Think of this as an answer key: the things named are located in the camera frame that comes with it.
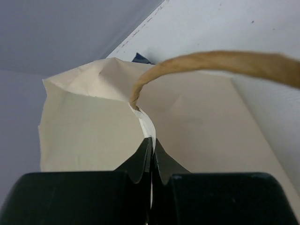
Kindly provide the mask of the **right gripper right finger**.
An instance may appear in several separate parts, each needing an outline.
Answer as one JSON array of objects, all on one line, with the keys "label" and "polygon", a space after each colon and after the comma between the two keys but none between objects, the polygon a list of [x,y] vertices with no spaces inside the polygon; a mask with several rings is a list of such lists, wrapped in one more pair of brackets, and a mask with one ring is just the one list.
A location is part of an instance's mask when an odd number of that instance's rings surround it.
[{"label": "right gripper right finger", "polygon": [[152,158],[153,225],[297,225],[280,183],[264,172],[191,173],[160,142]]}]

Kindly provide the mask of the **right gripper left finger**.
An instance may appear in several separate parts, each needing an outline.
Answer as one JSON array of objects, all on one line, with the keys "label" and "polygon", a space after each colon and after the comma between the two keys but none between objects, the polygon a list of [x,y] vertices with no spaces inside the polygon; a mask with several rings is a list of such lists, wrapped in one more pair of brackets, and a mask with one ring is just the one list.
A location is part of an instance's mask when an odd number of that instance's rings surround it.
[{"label": "right gripper left finger", "polygon": [[113,171],[20,177],[0,209],[3,225],[144,225],[149,220],[152,139]]}]

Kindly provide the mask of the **brown paper bag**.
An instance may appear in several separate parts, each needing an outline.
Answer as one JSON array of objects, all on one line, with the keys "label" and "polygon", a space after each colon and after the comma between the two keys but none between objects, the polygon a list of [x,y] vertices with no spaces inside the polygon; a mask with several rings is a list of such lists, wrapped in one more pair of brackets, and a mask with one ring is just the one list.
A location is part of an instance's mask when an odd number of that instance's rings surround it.
[{"label": "brown paper bag", "polygon": [[300,63],[281,54],[212,51],[155,66],[97,60],[43,81],[43,172],[113,170],[151,138],[192,172],[283,169],[223,70],[299,87]]}]

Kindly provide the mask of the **blue snack box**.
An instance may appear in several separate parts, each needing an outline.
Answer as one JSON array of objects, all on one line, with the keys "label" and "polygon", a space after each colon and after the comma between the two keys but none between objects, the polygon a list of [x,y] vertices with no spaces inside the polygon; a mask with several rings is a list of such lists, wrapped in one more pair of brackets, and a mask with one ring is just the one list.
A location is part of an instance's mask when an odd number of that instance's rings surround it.
[{"label": "blue snack box", "polygon": [[145,58],[138,52],[135,54],[135,57],[132,59],[132,62],[153,65],[153,63],[151,61],[149,61],[147,58]]}]

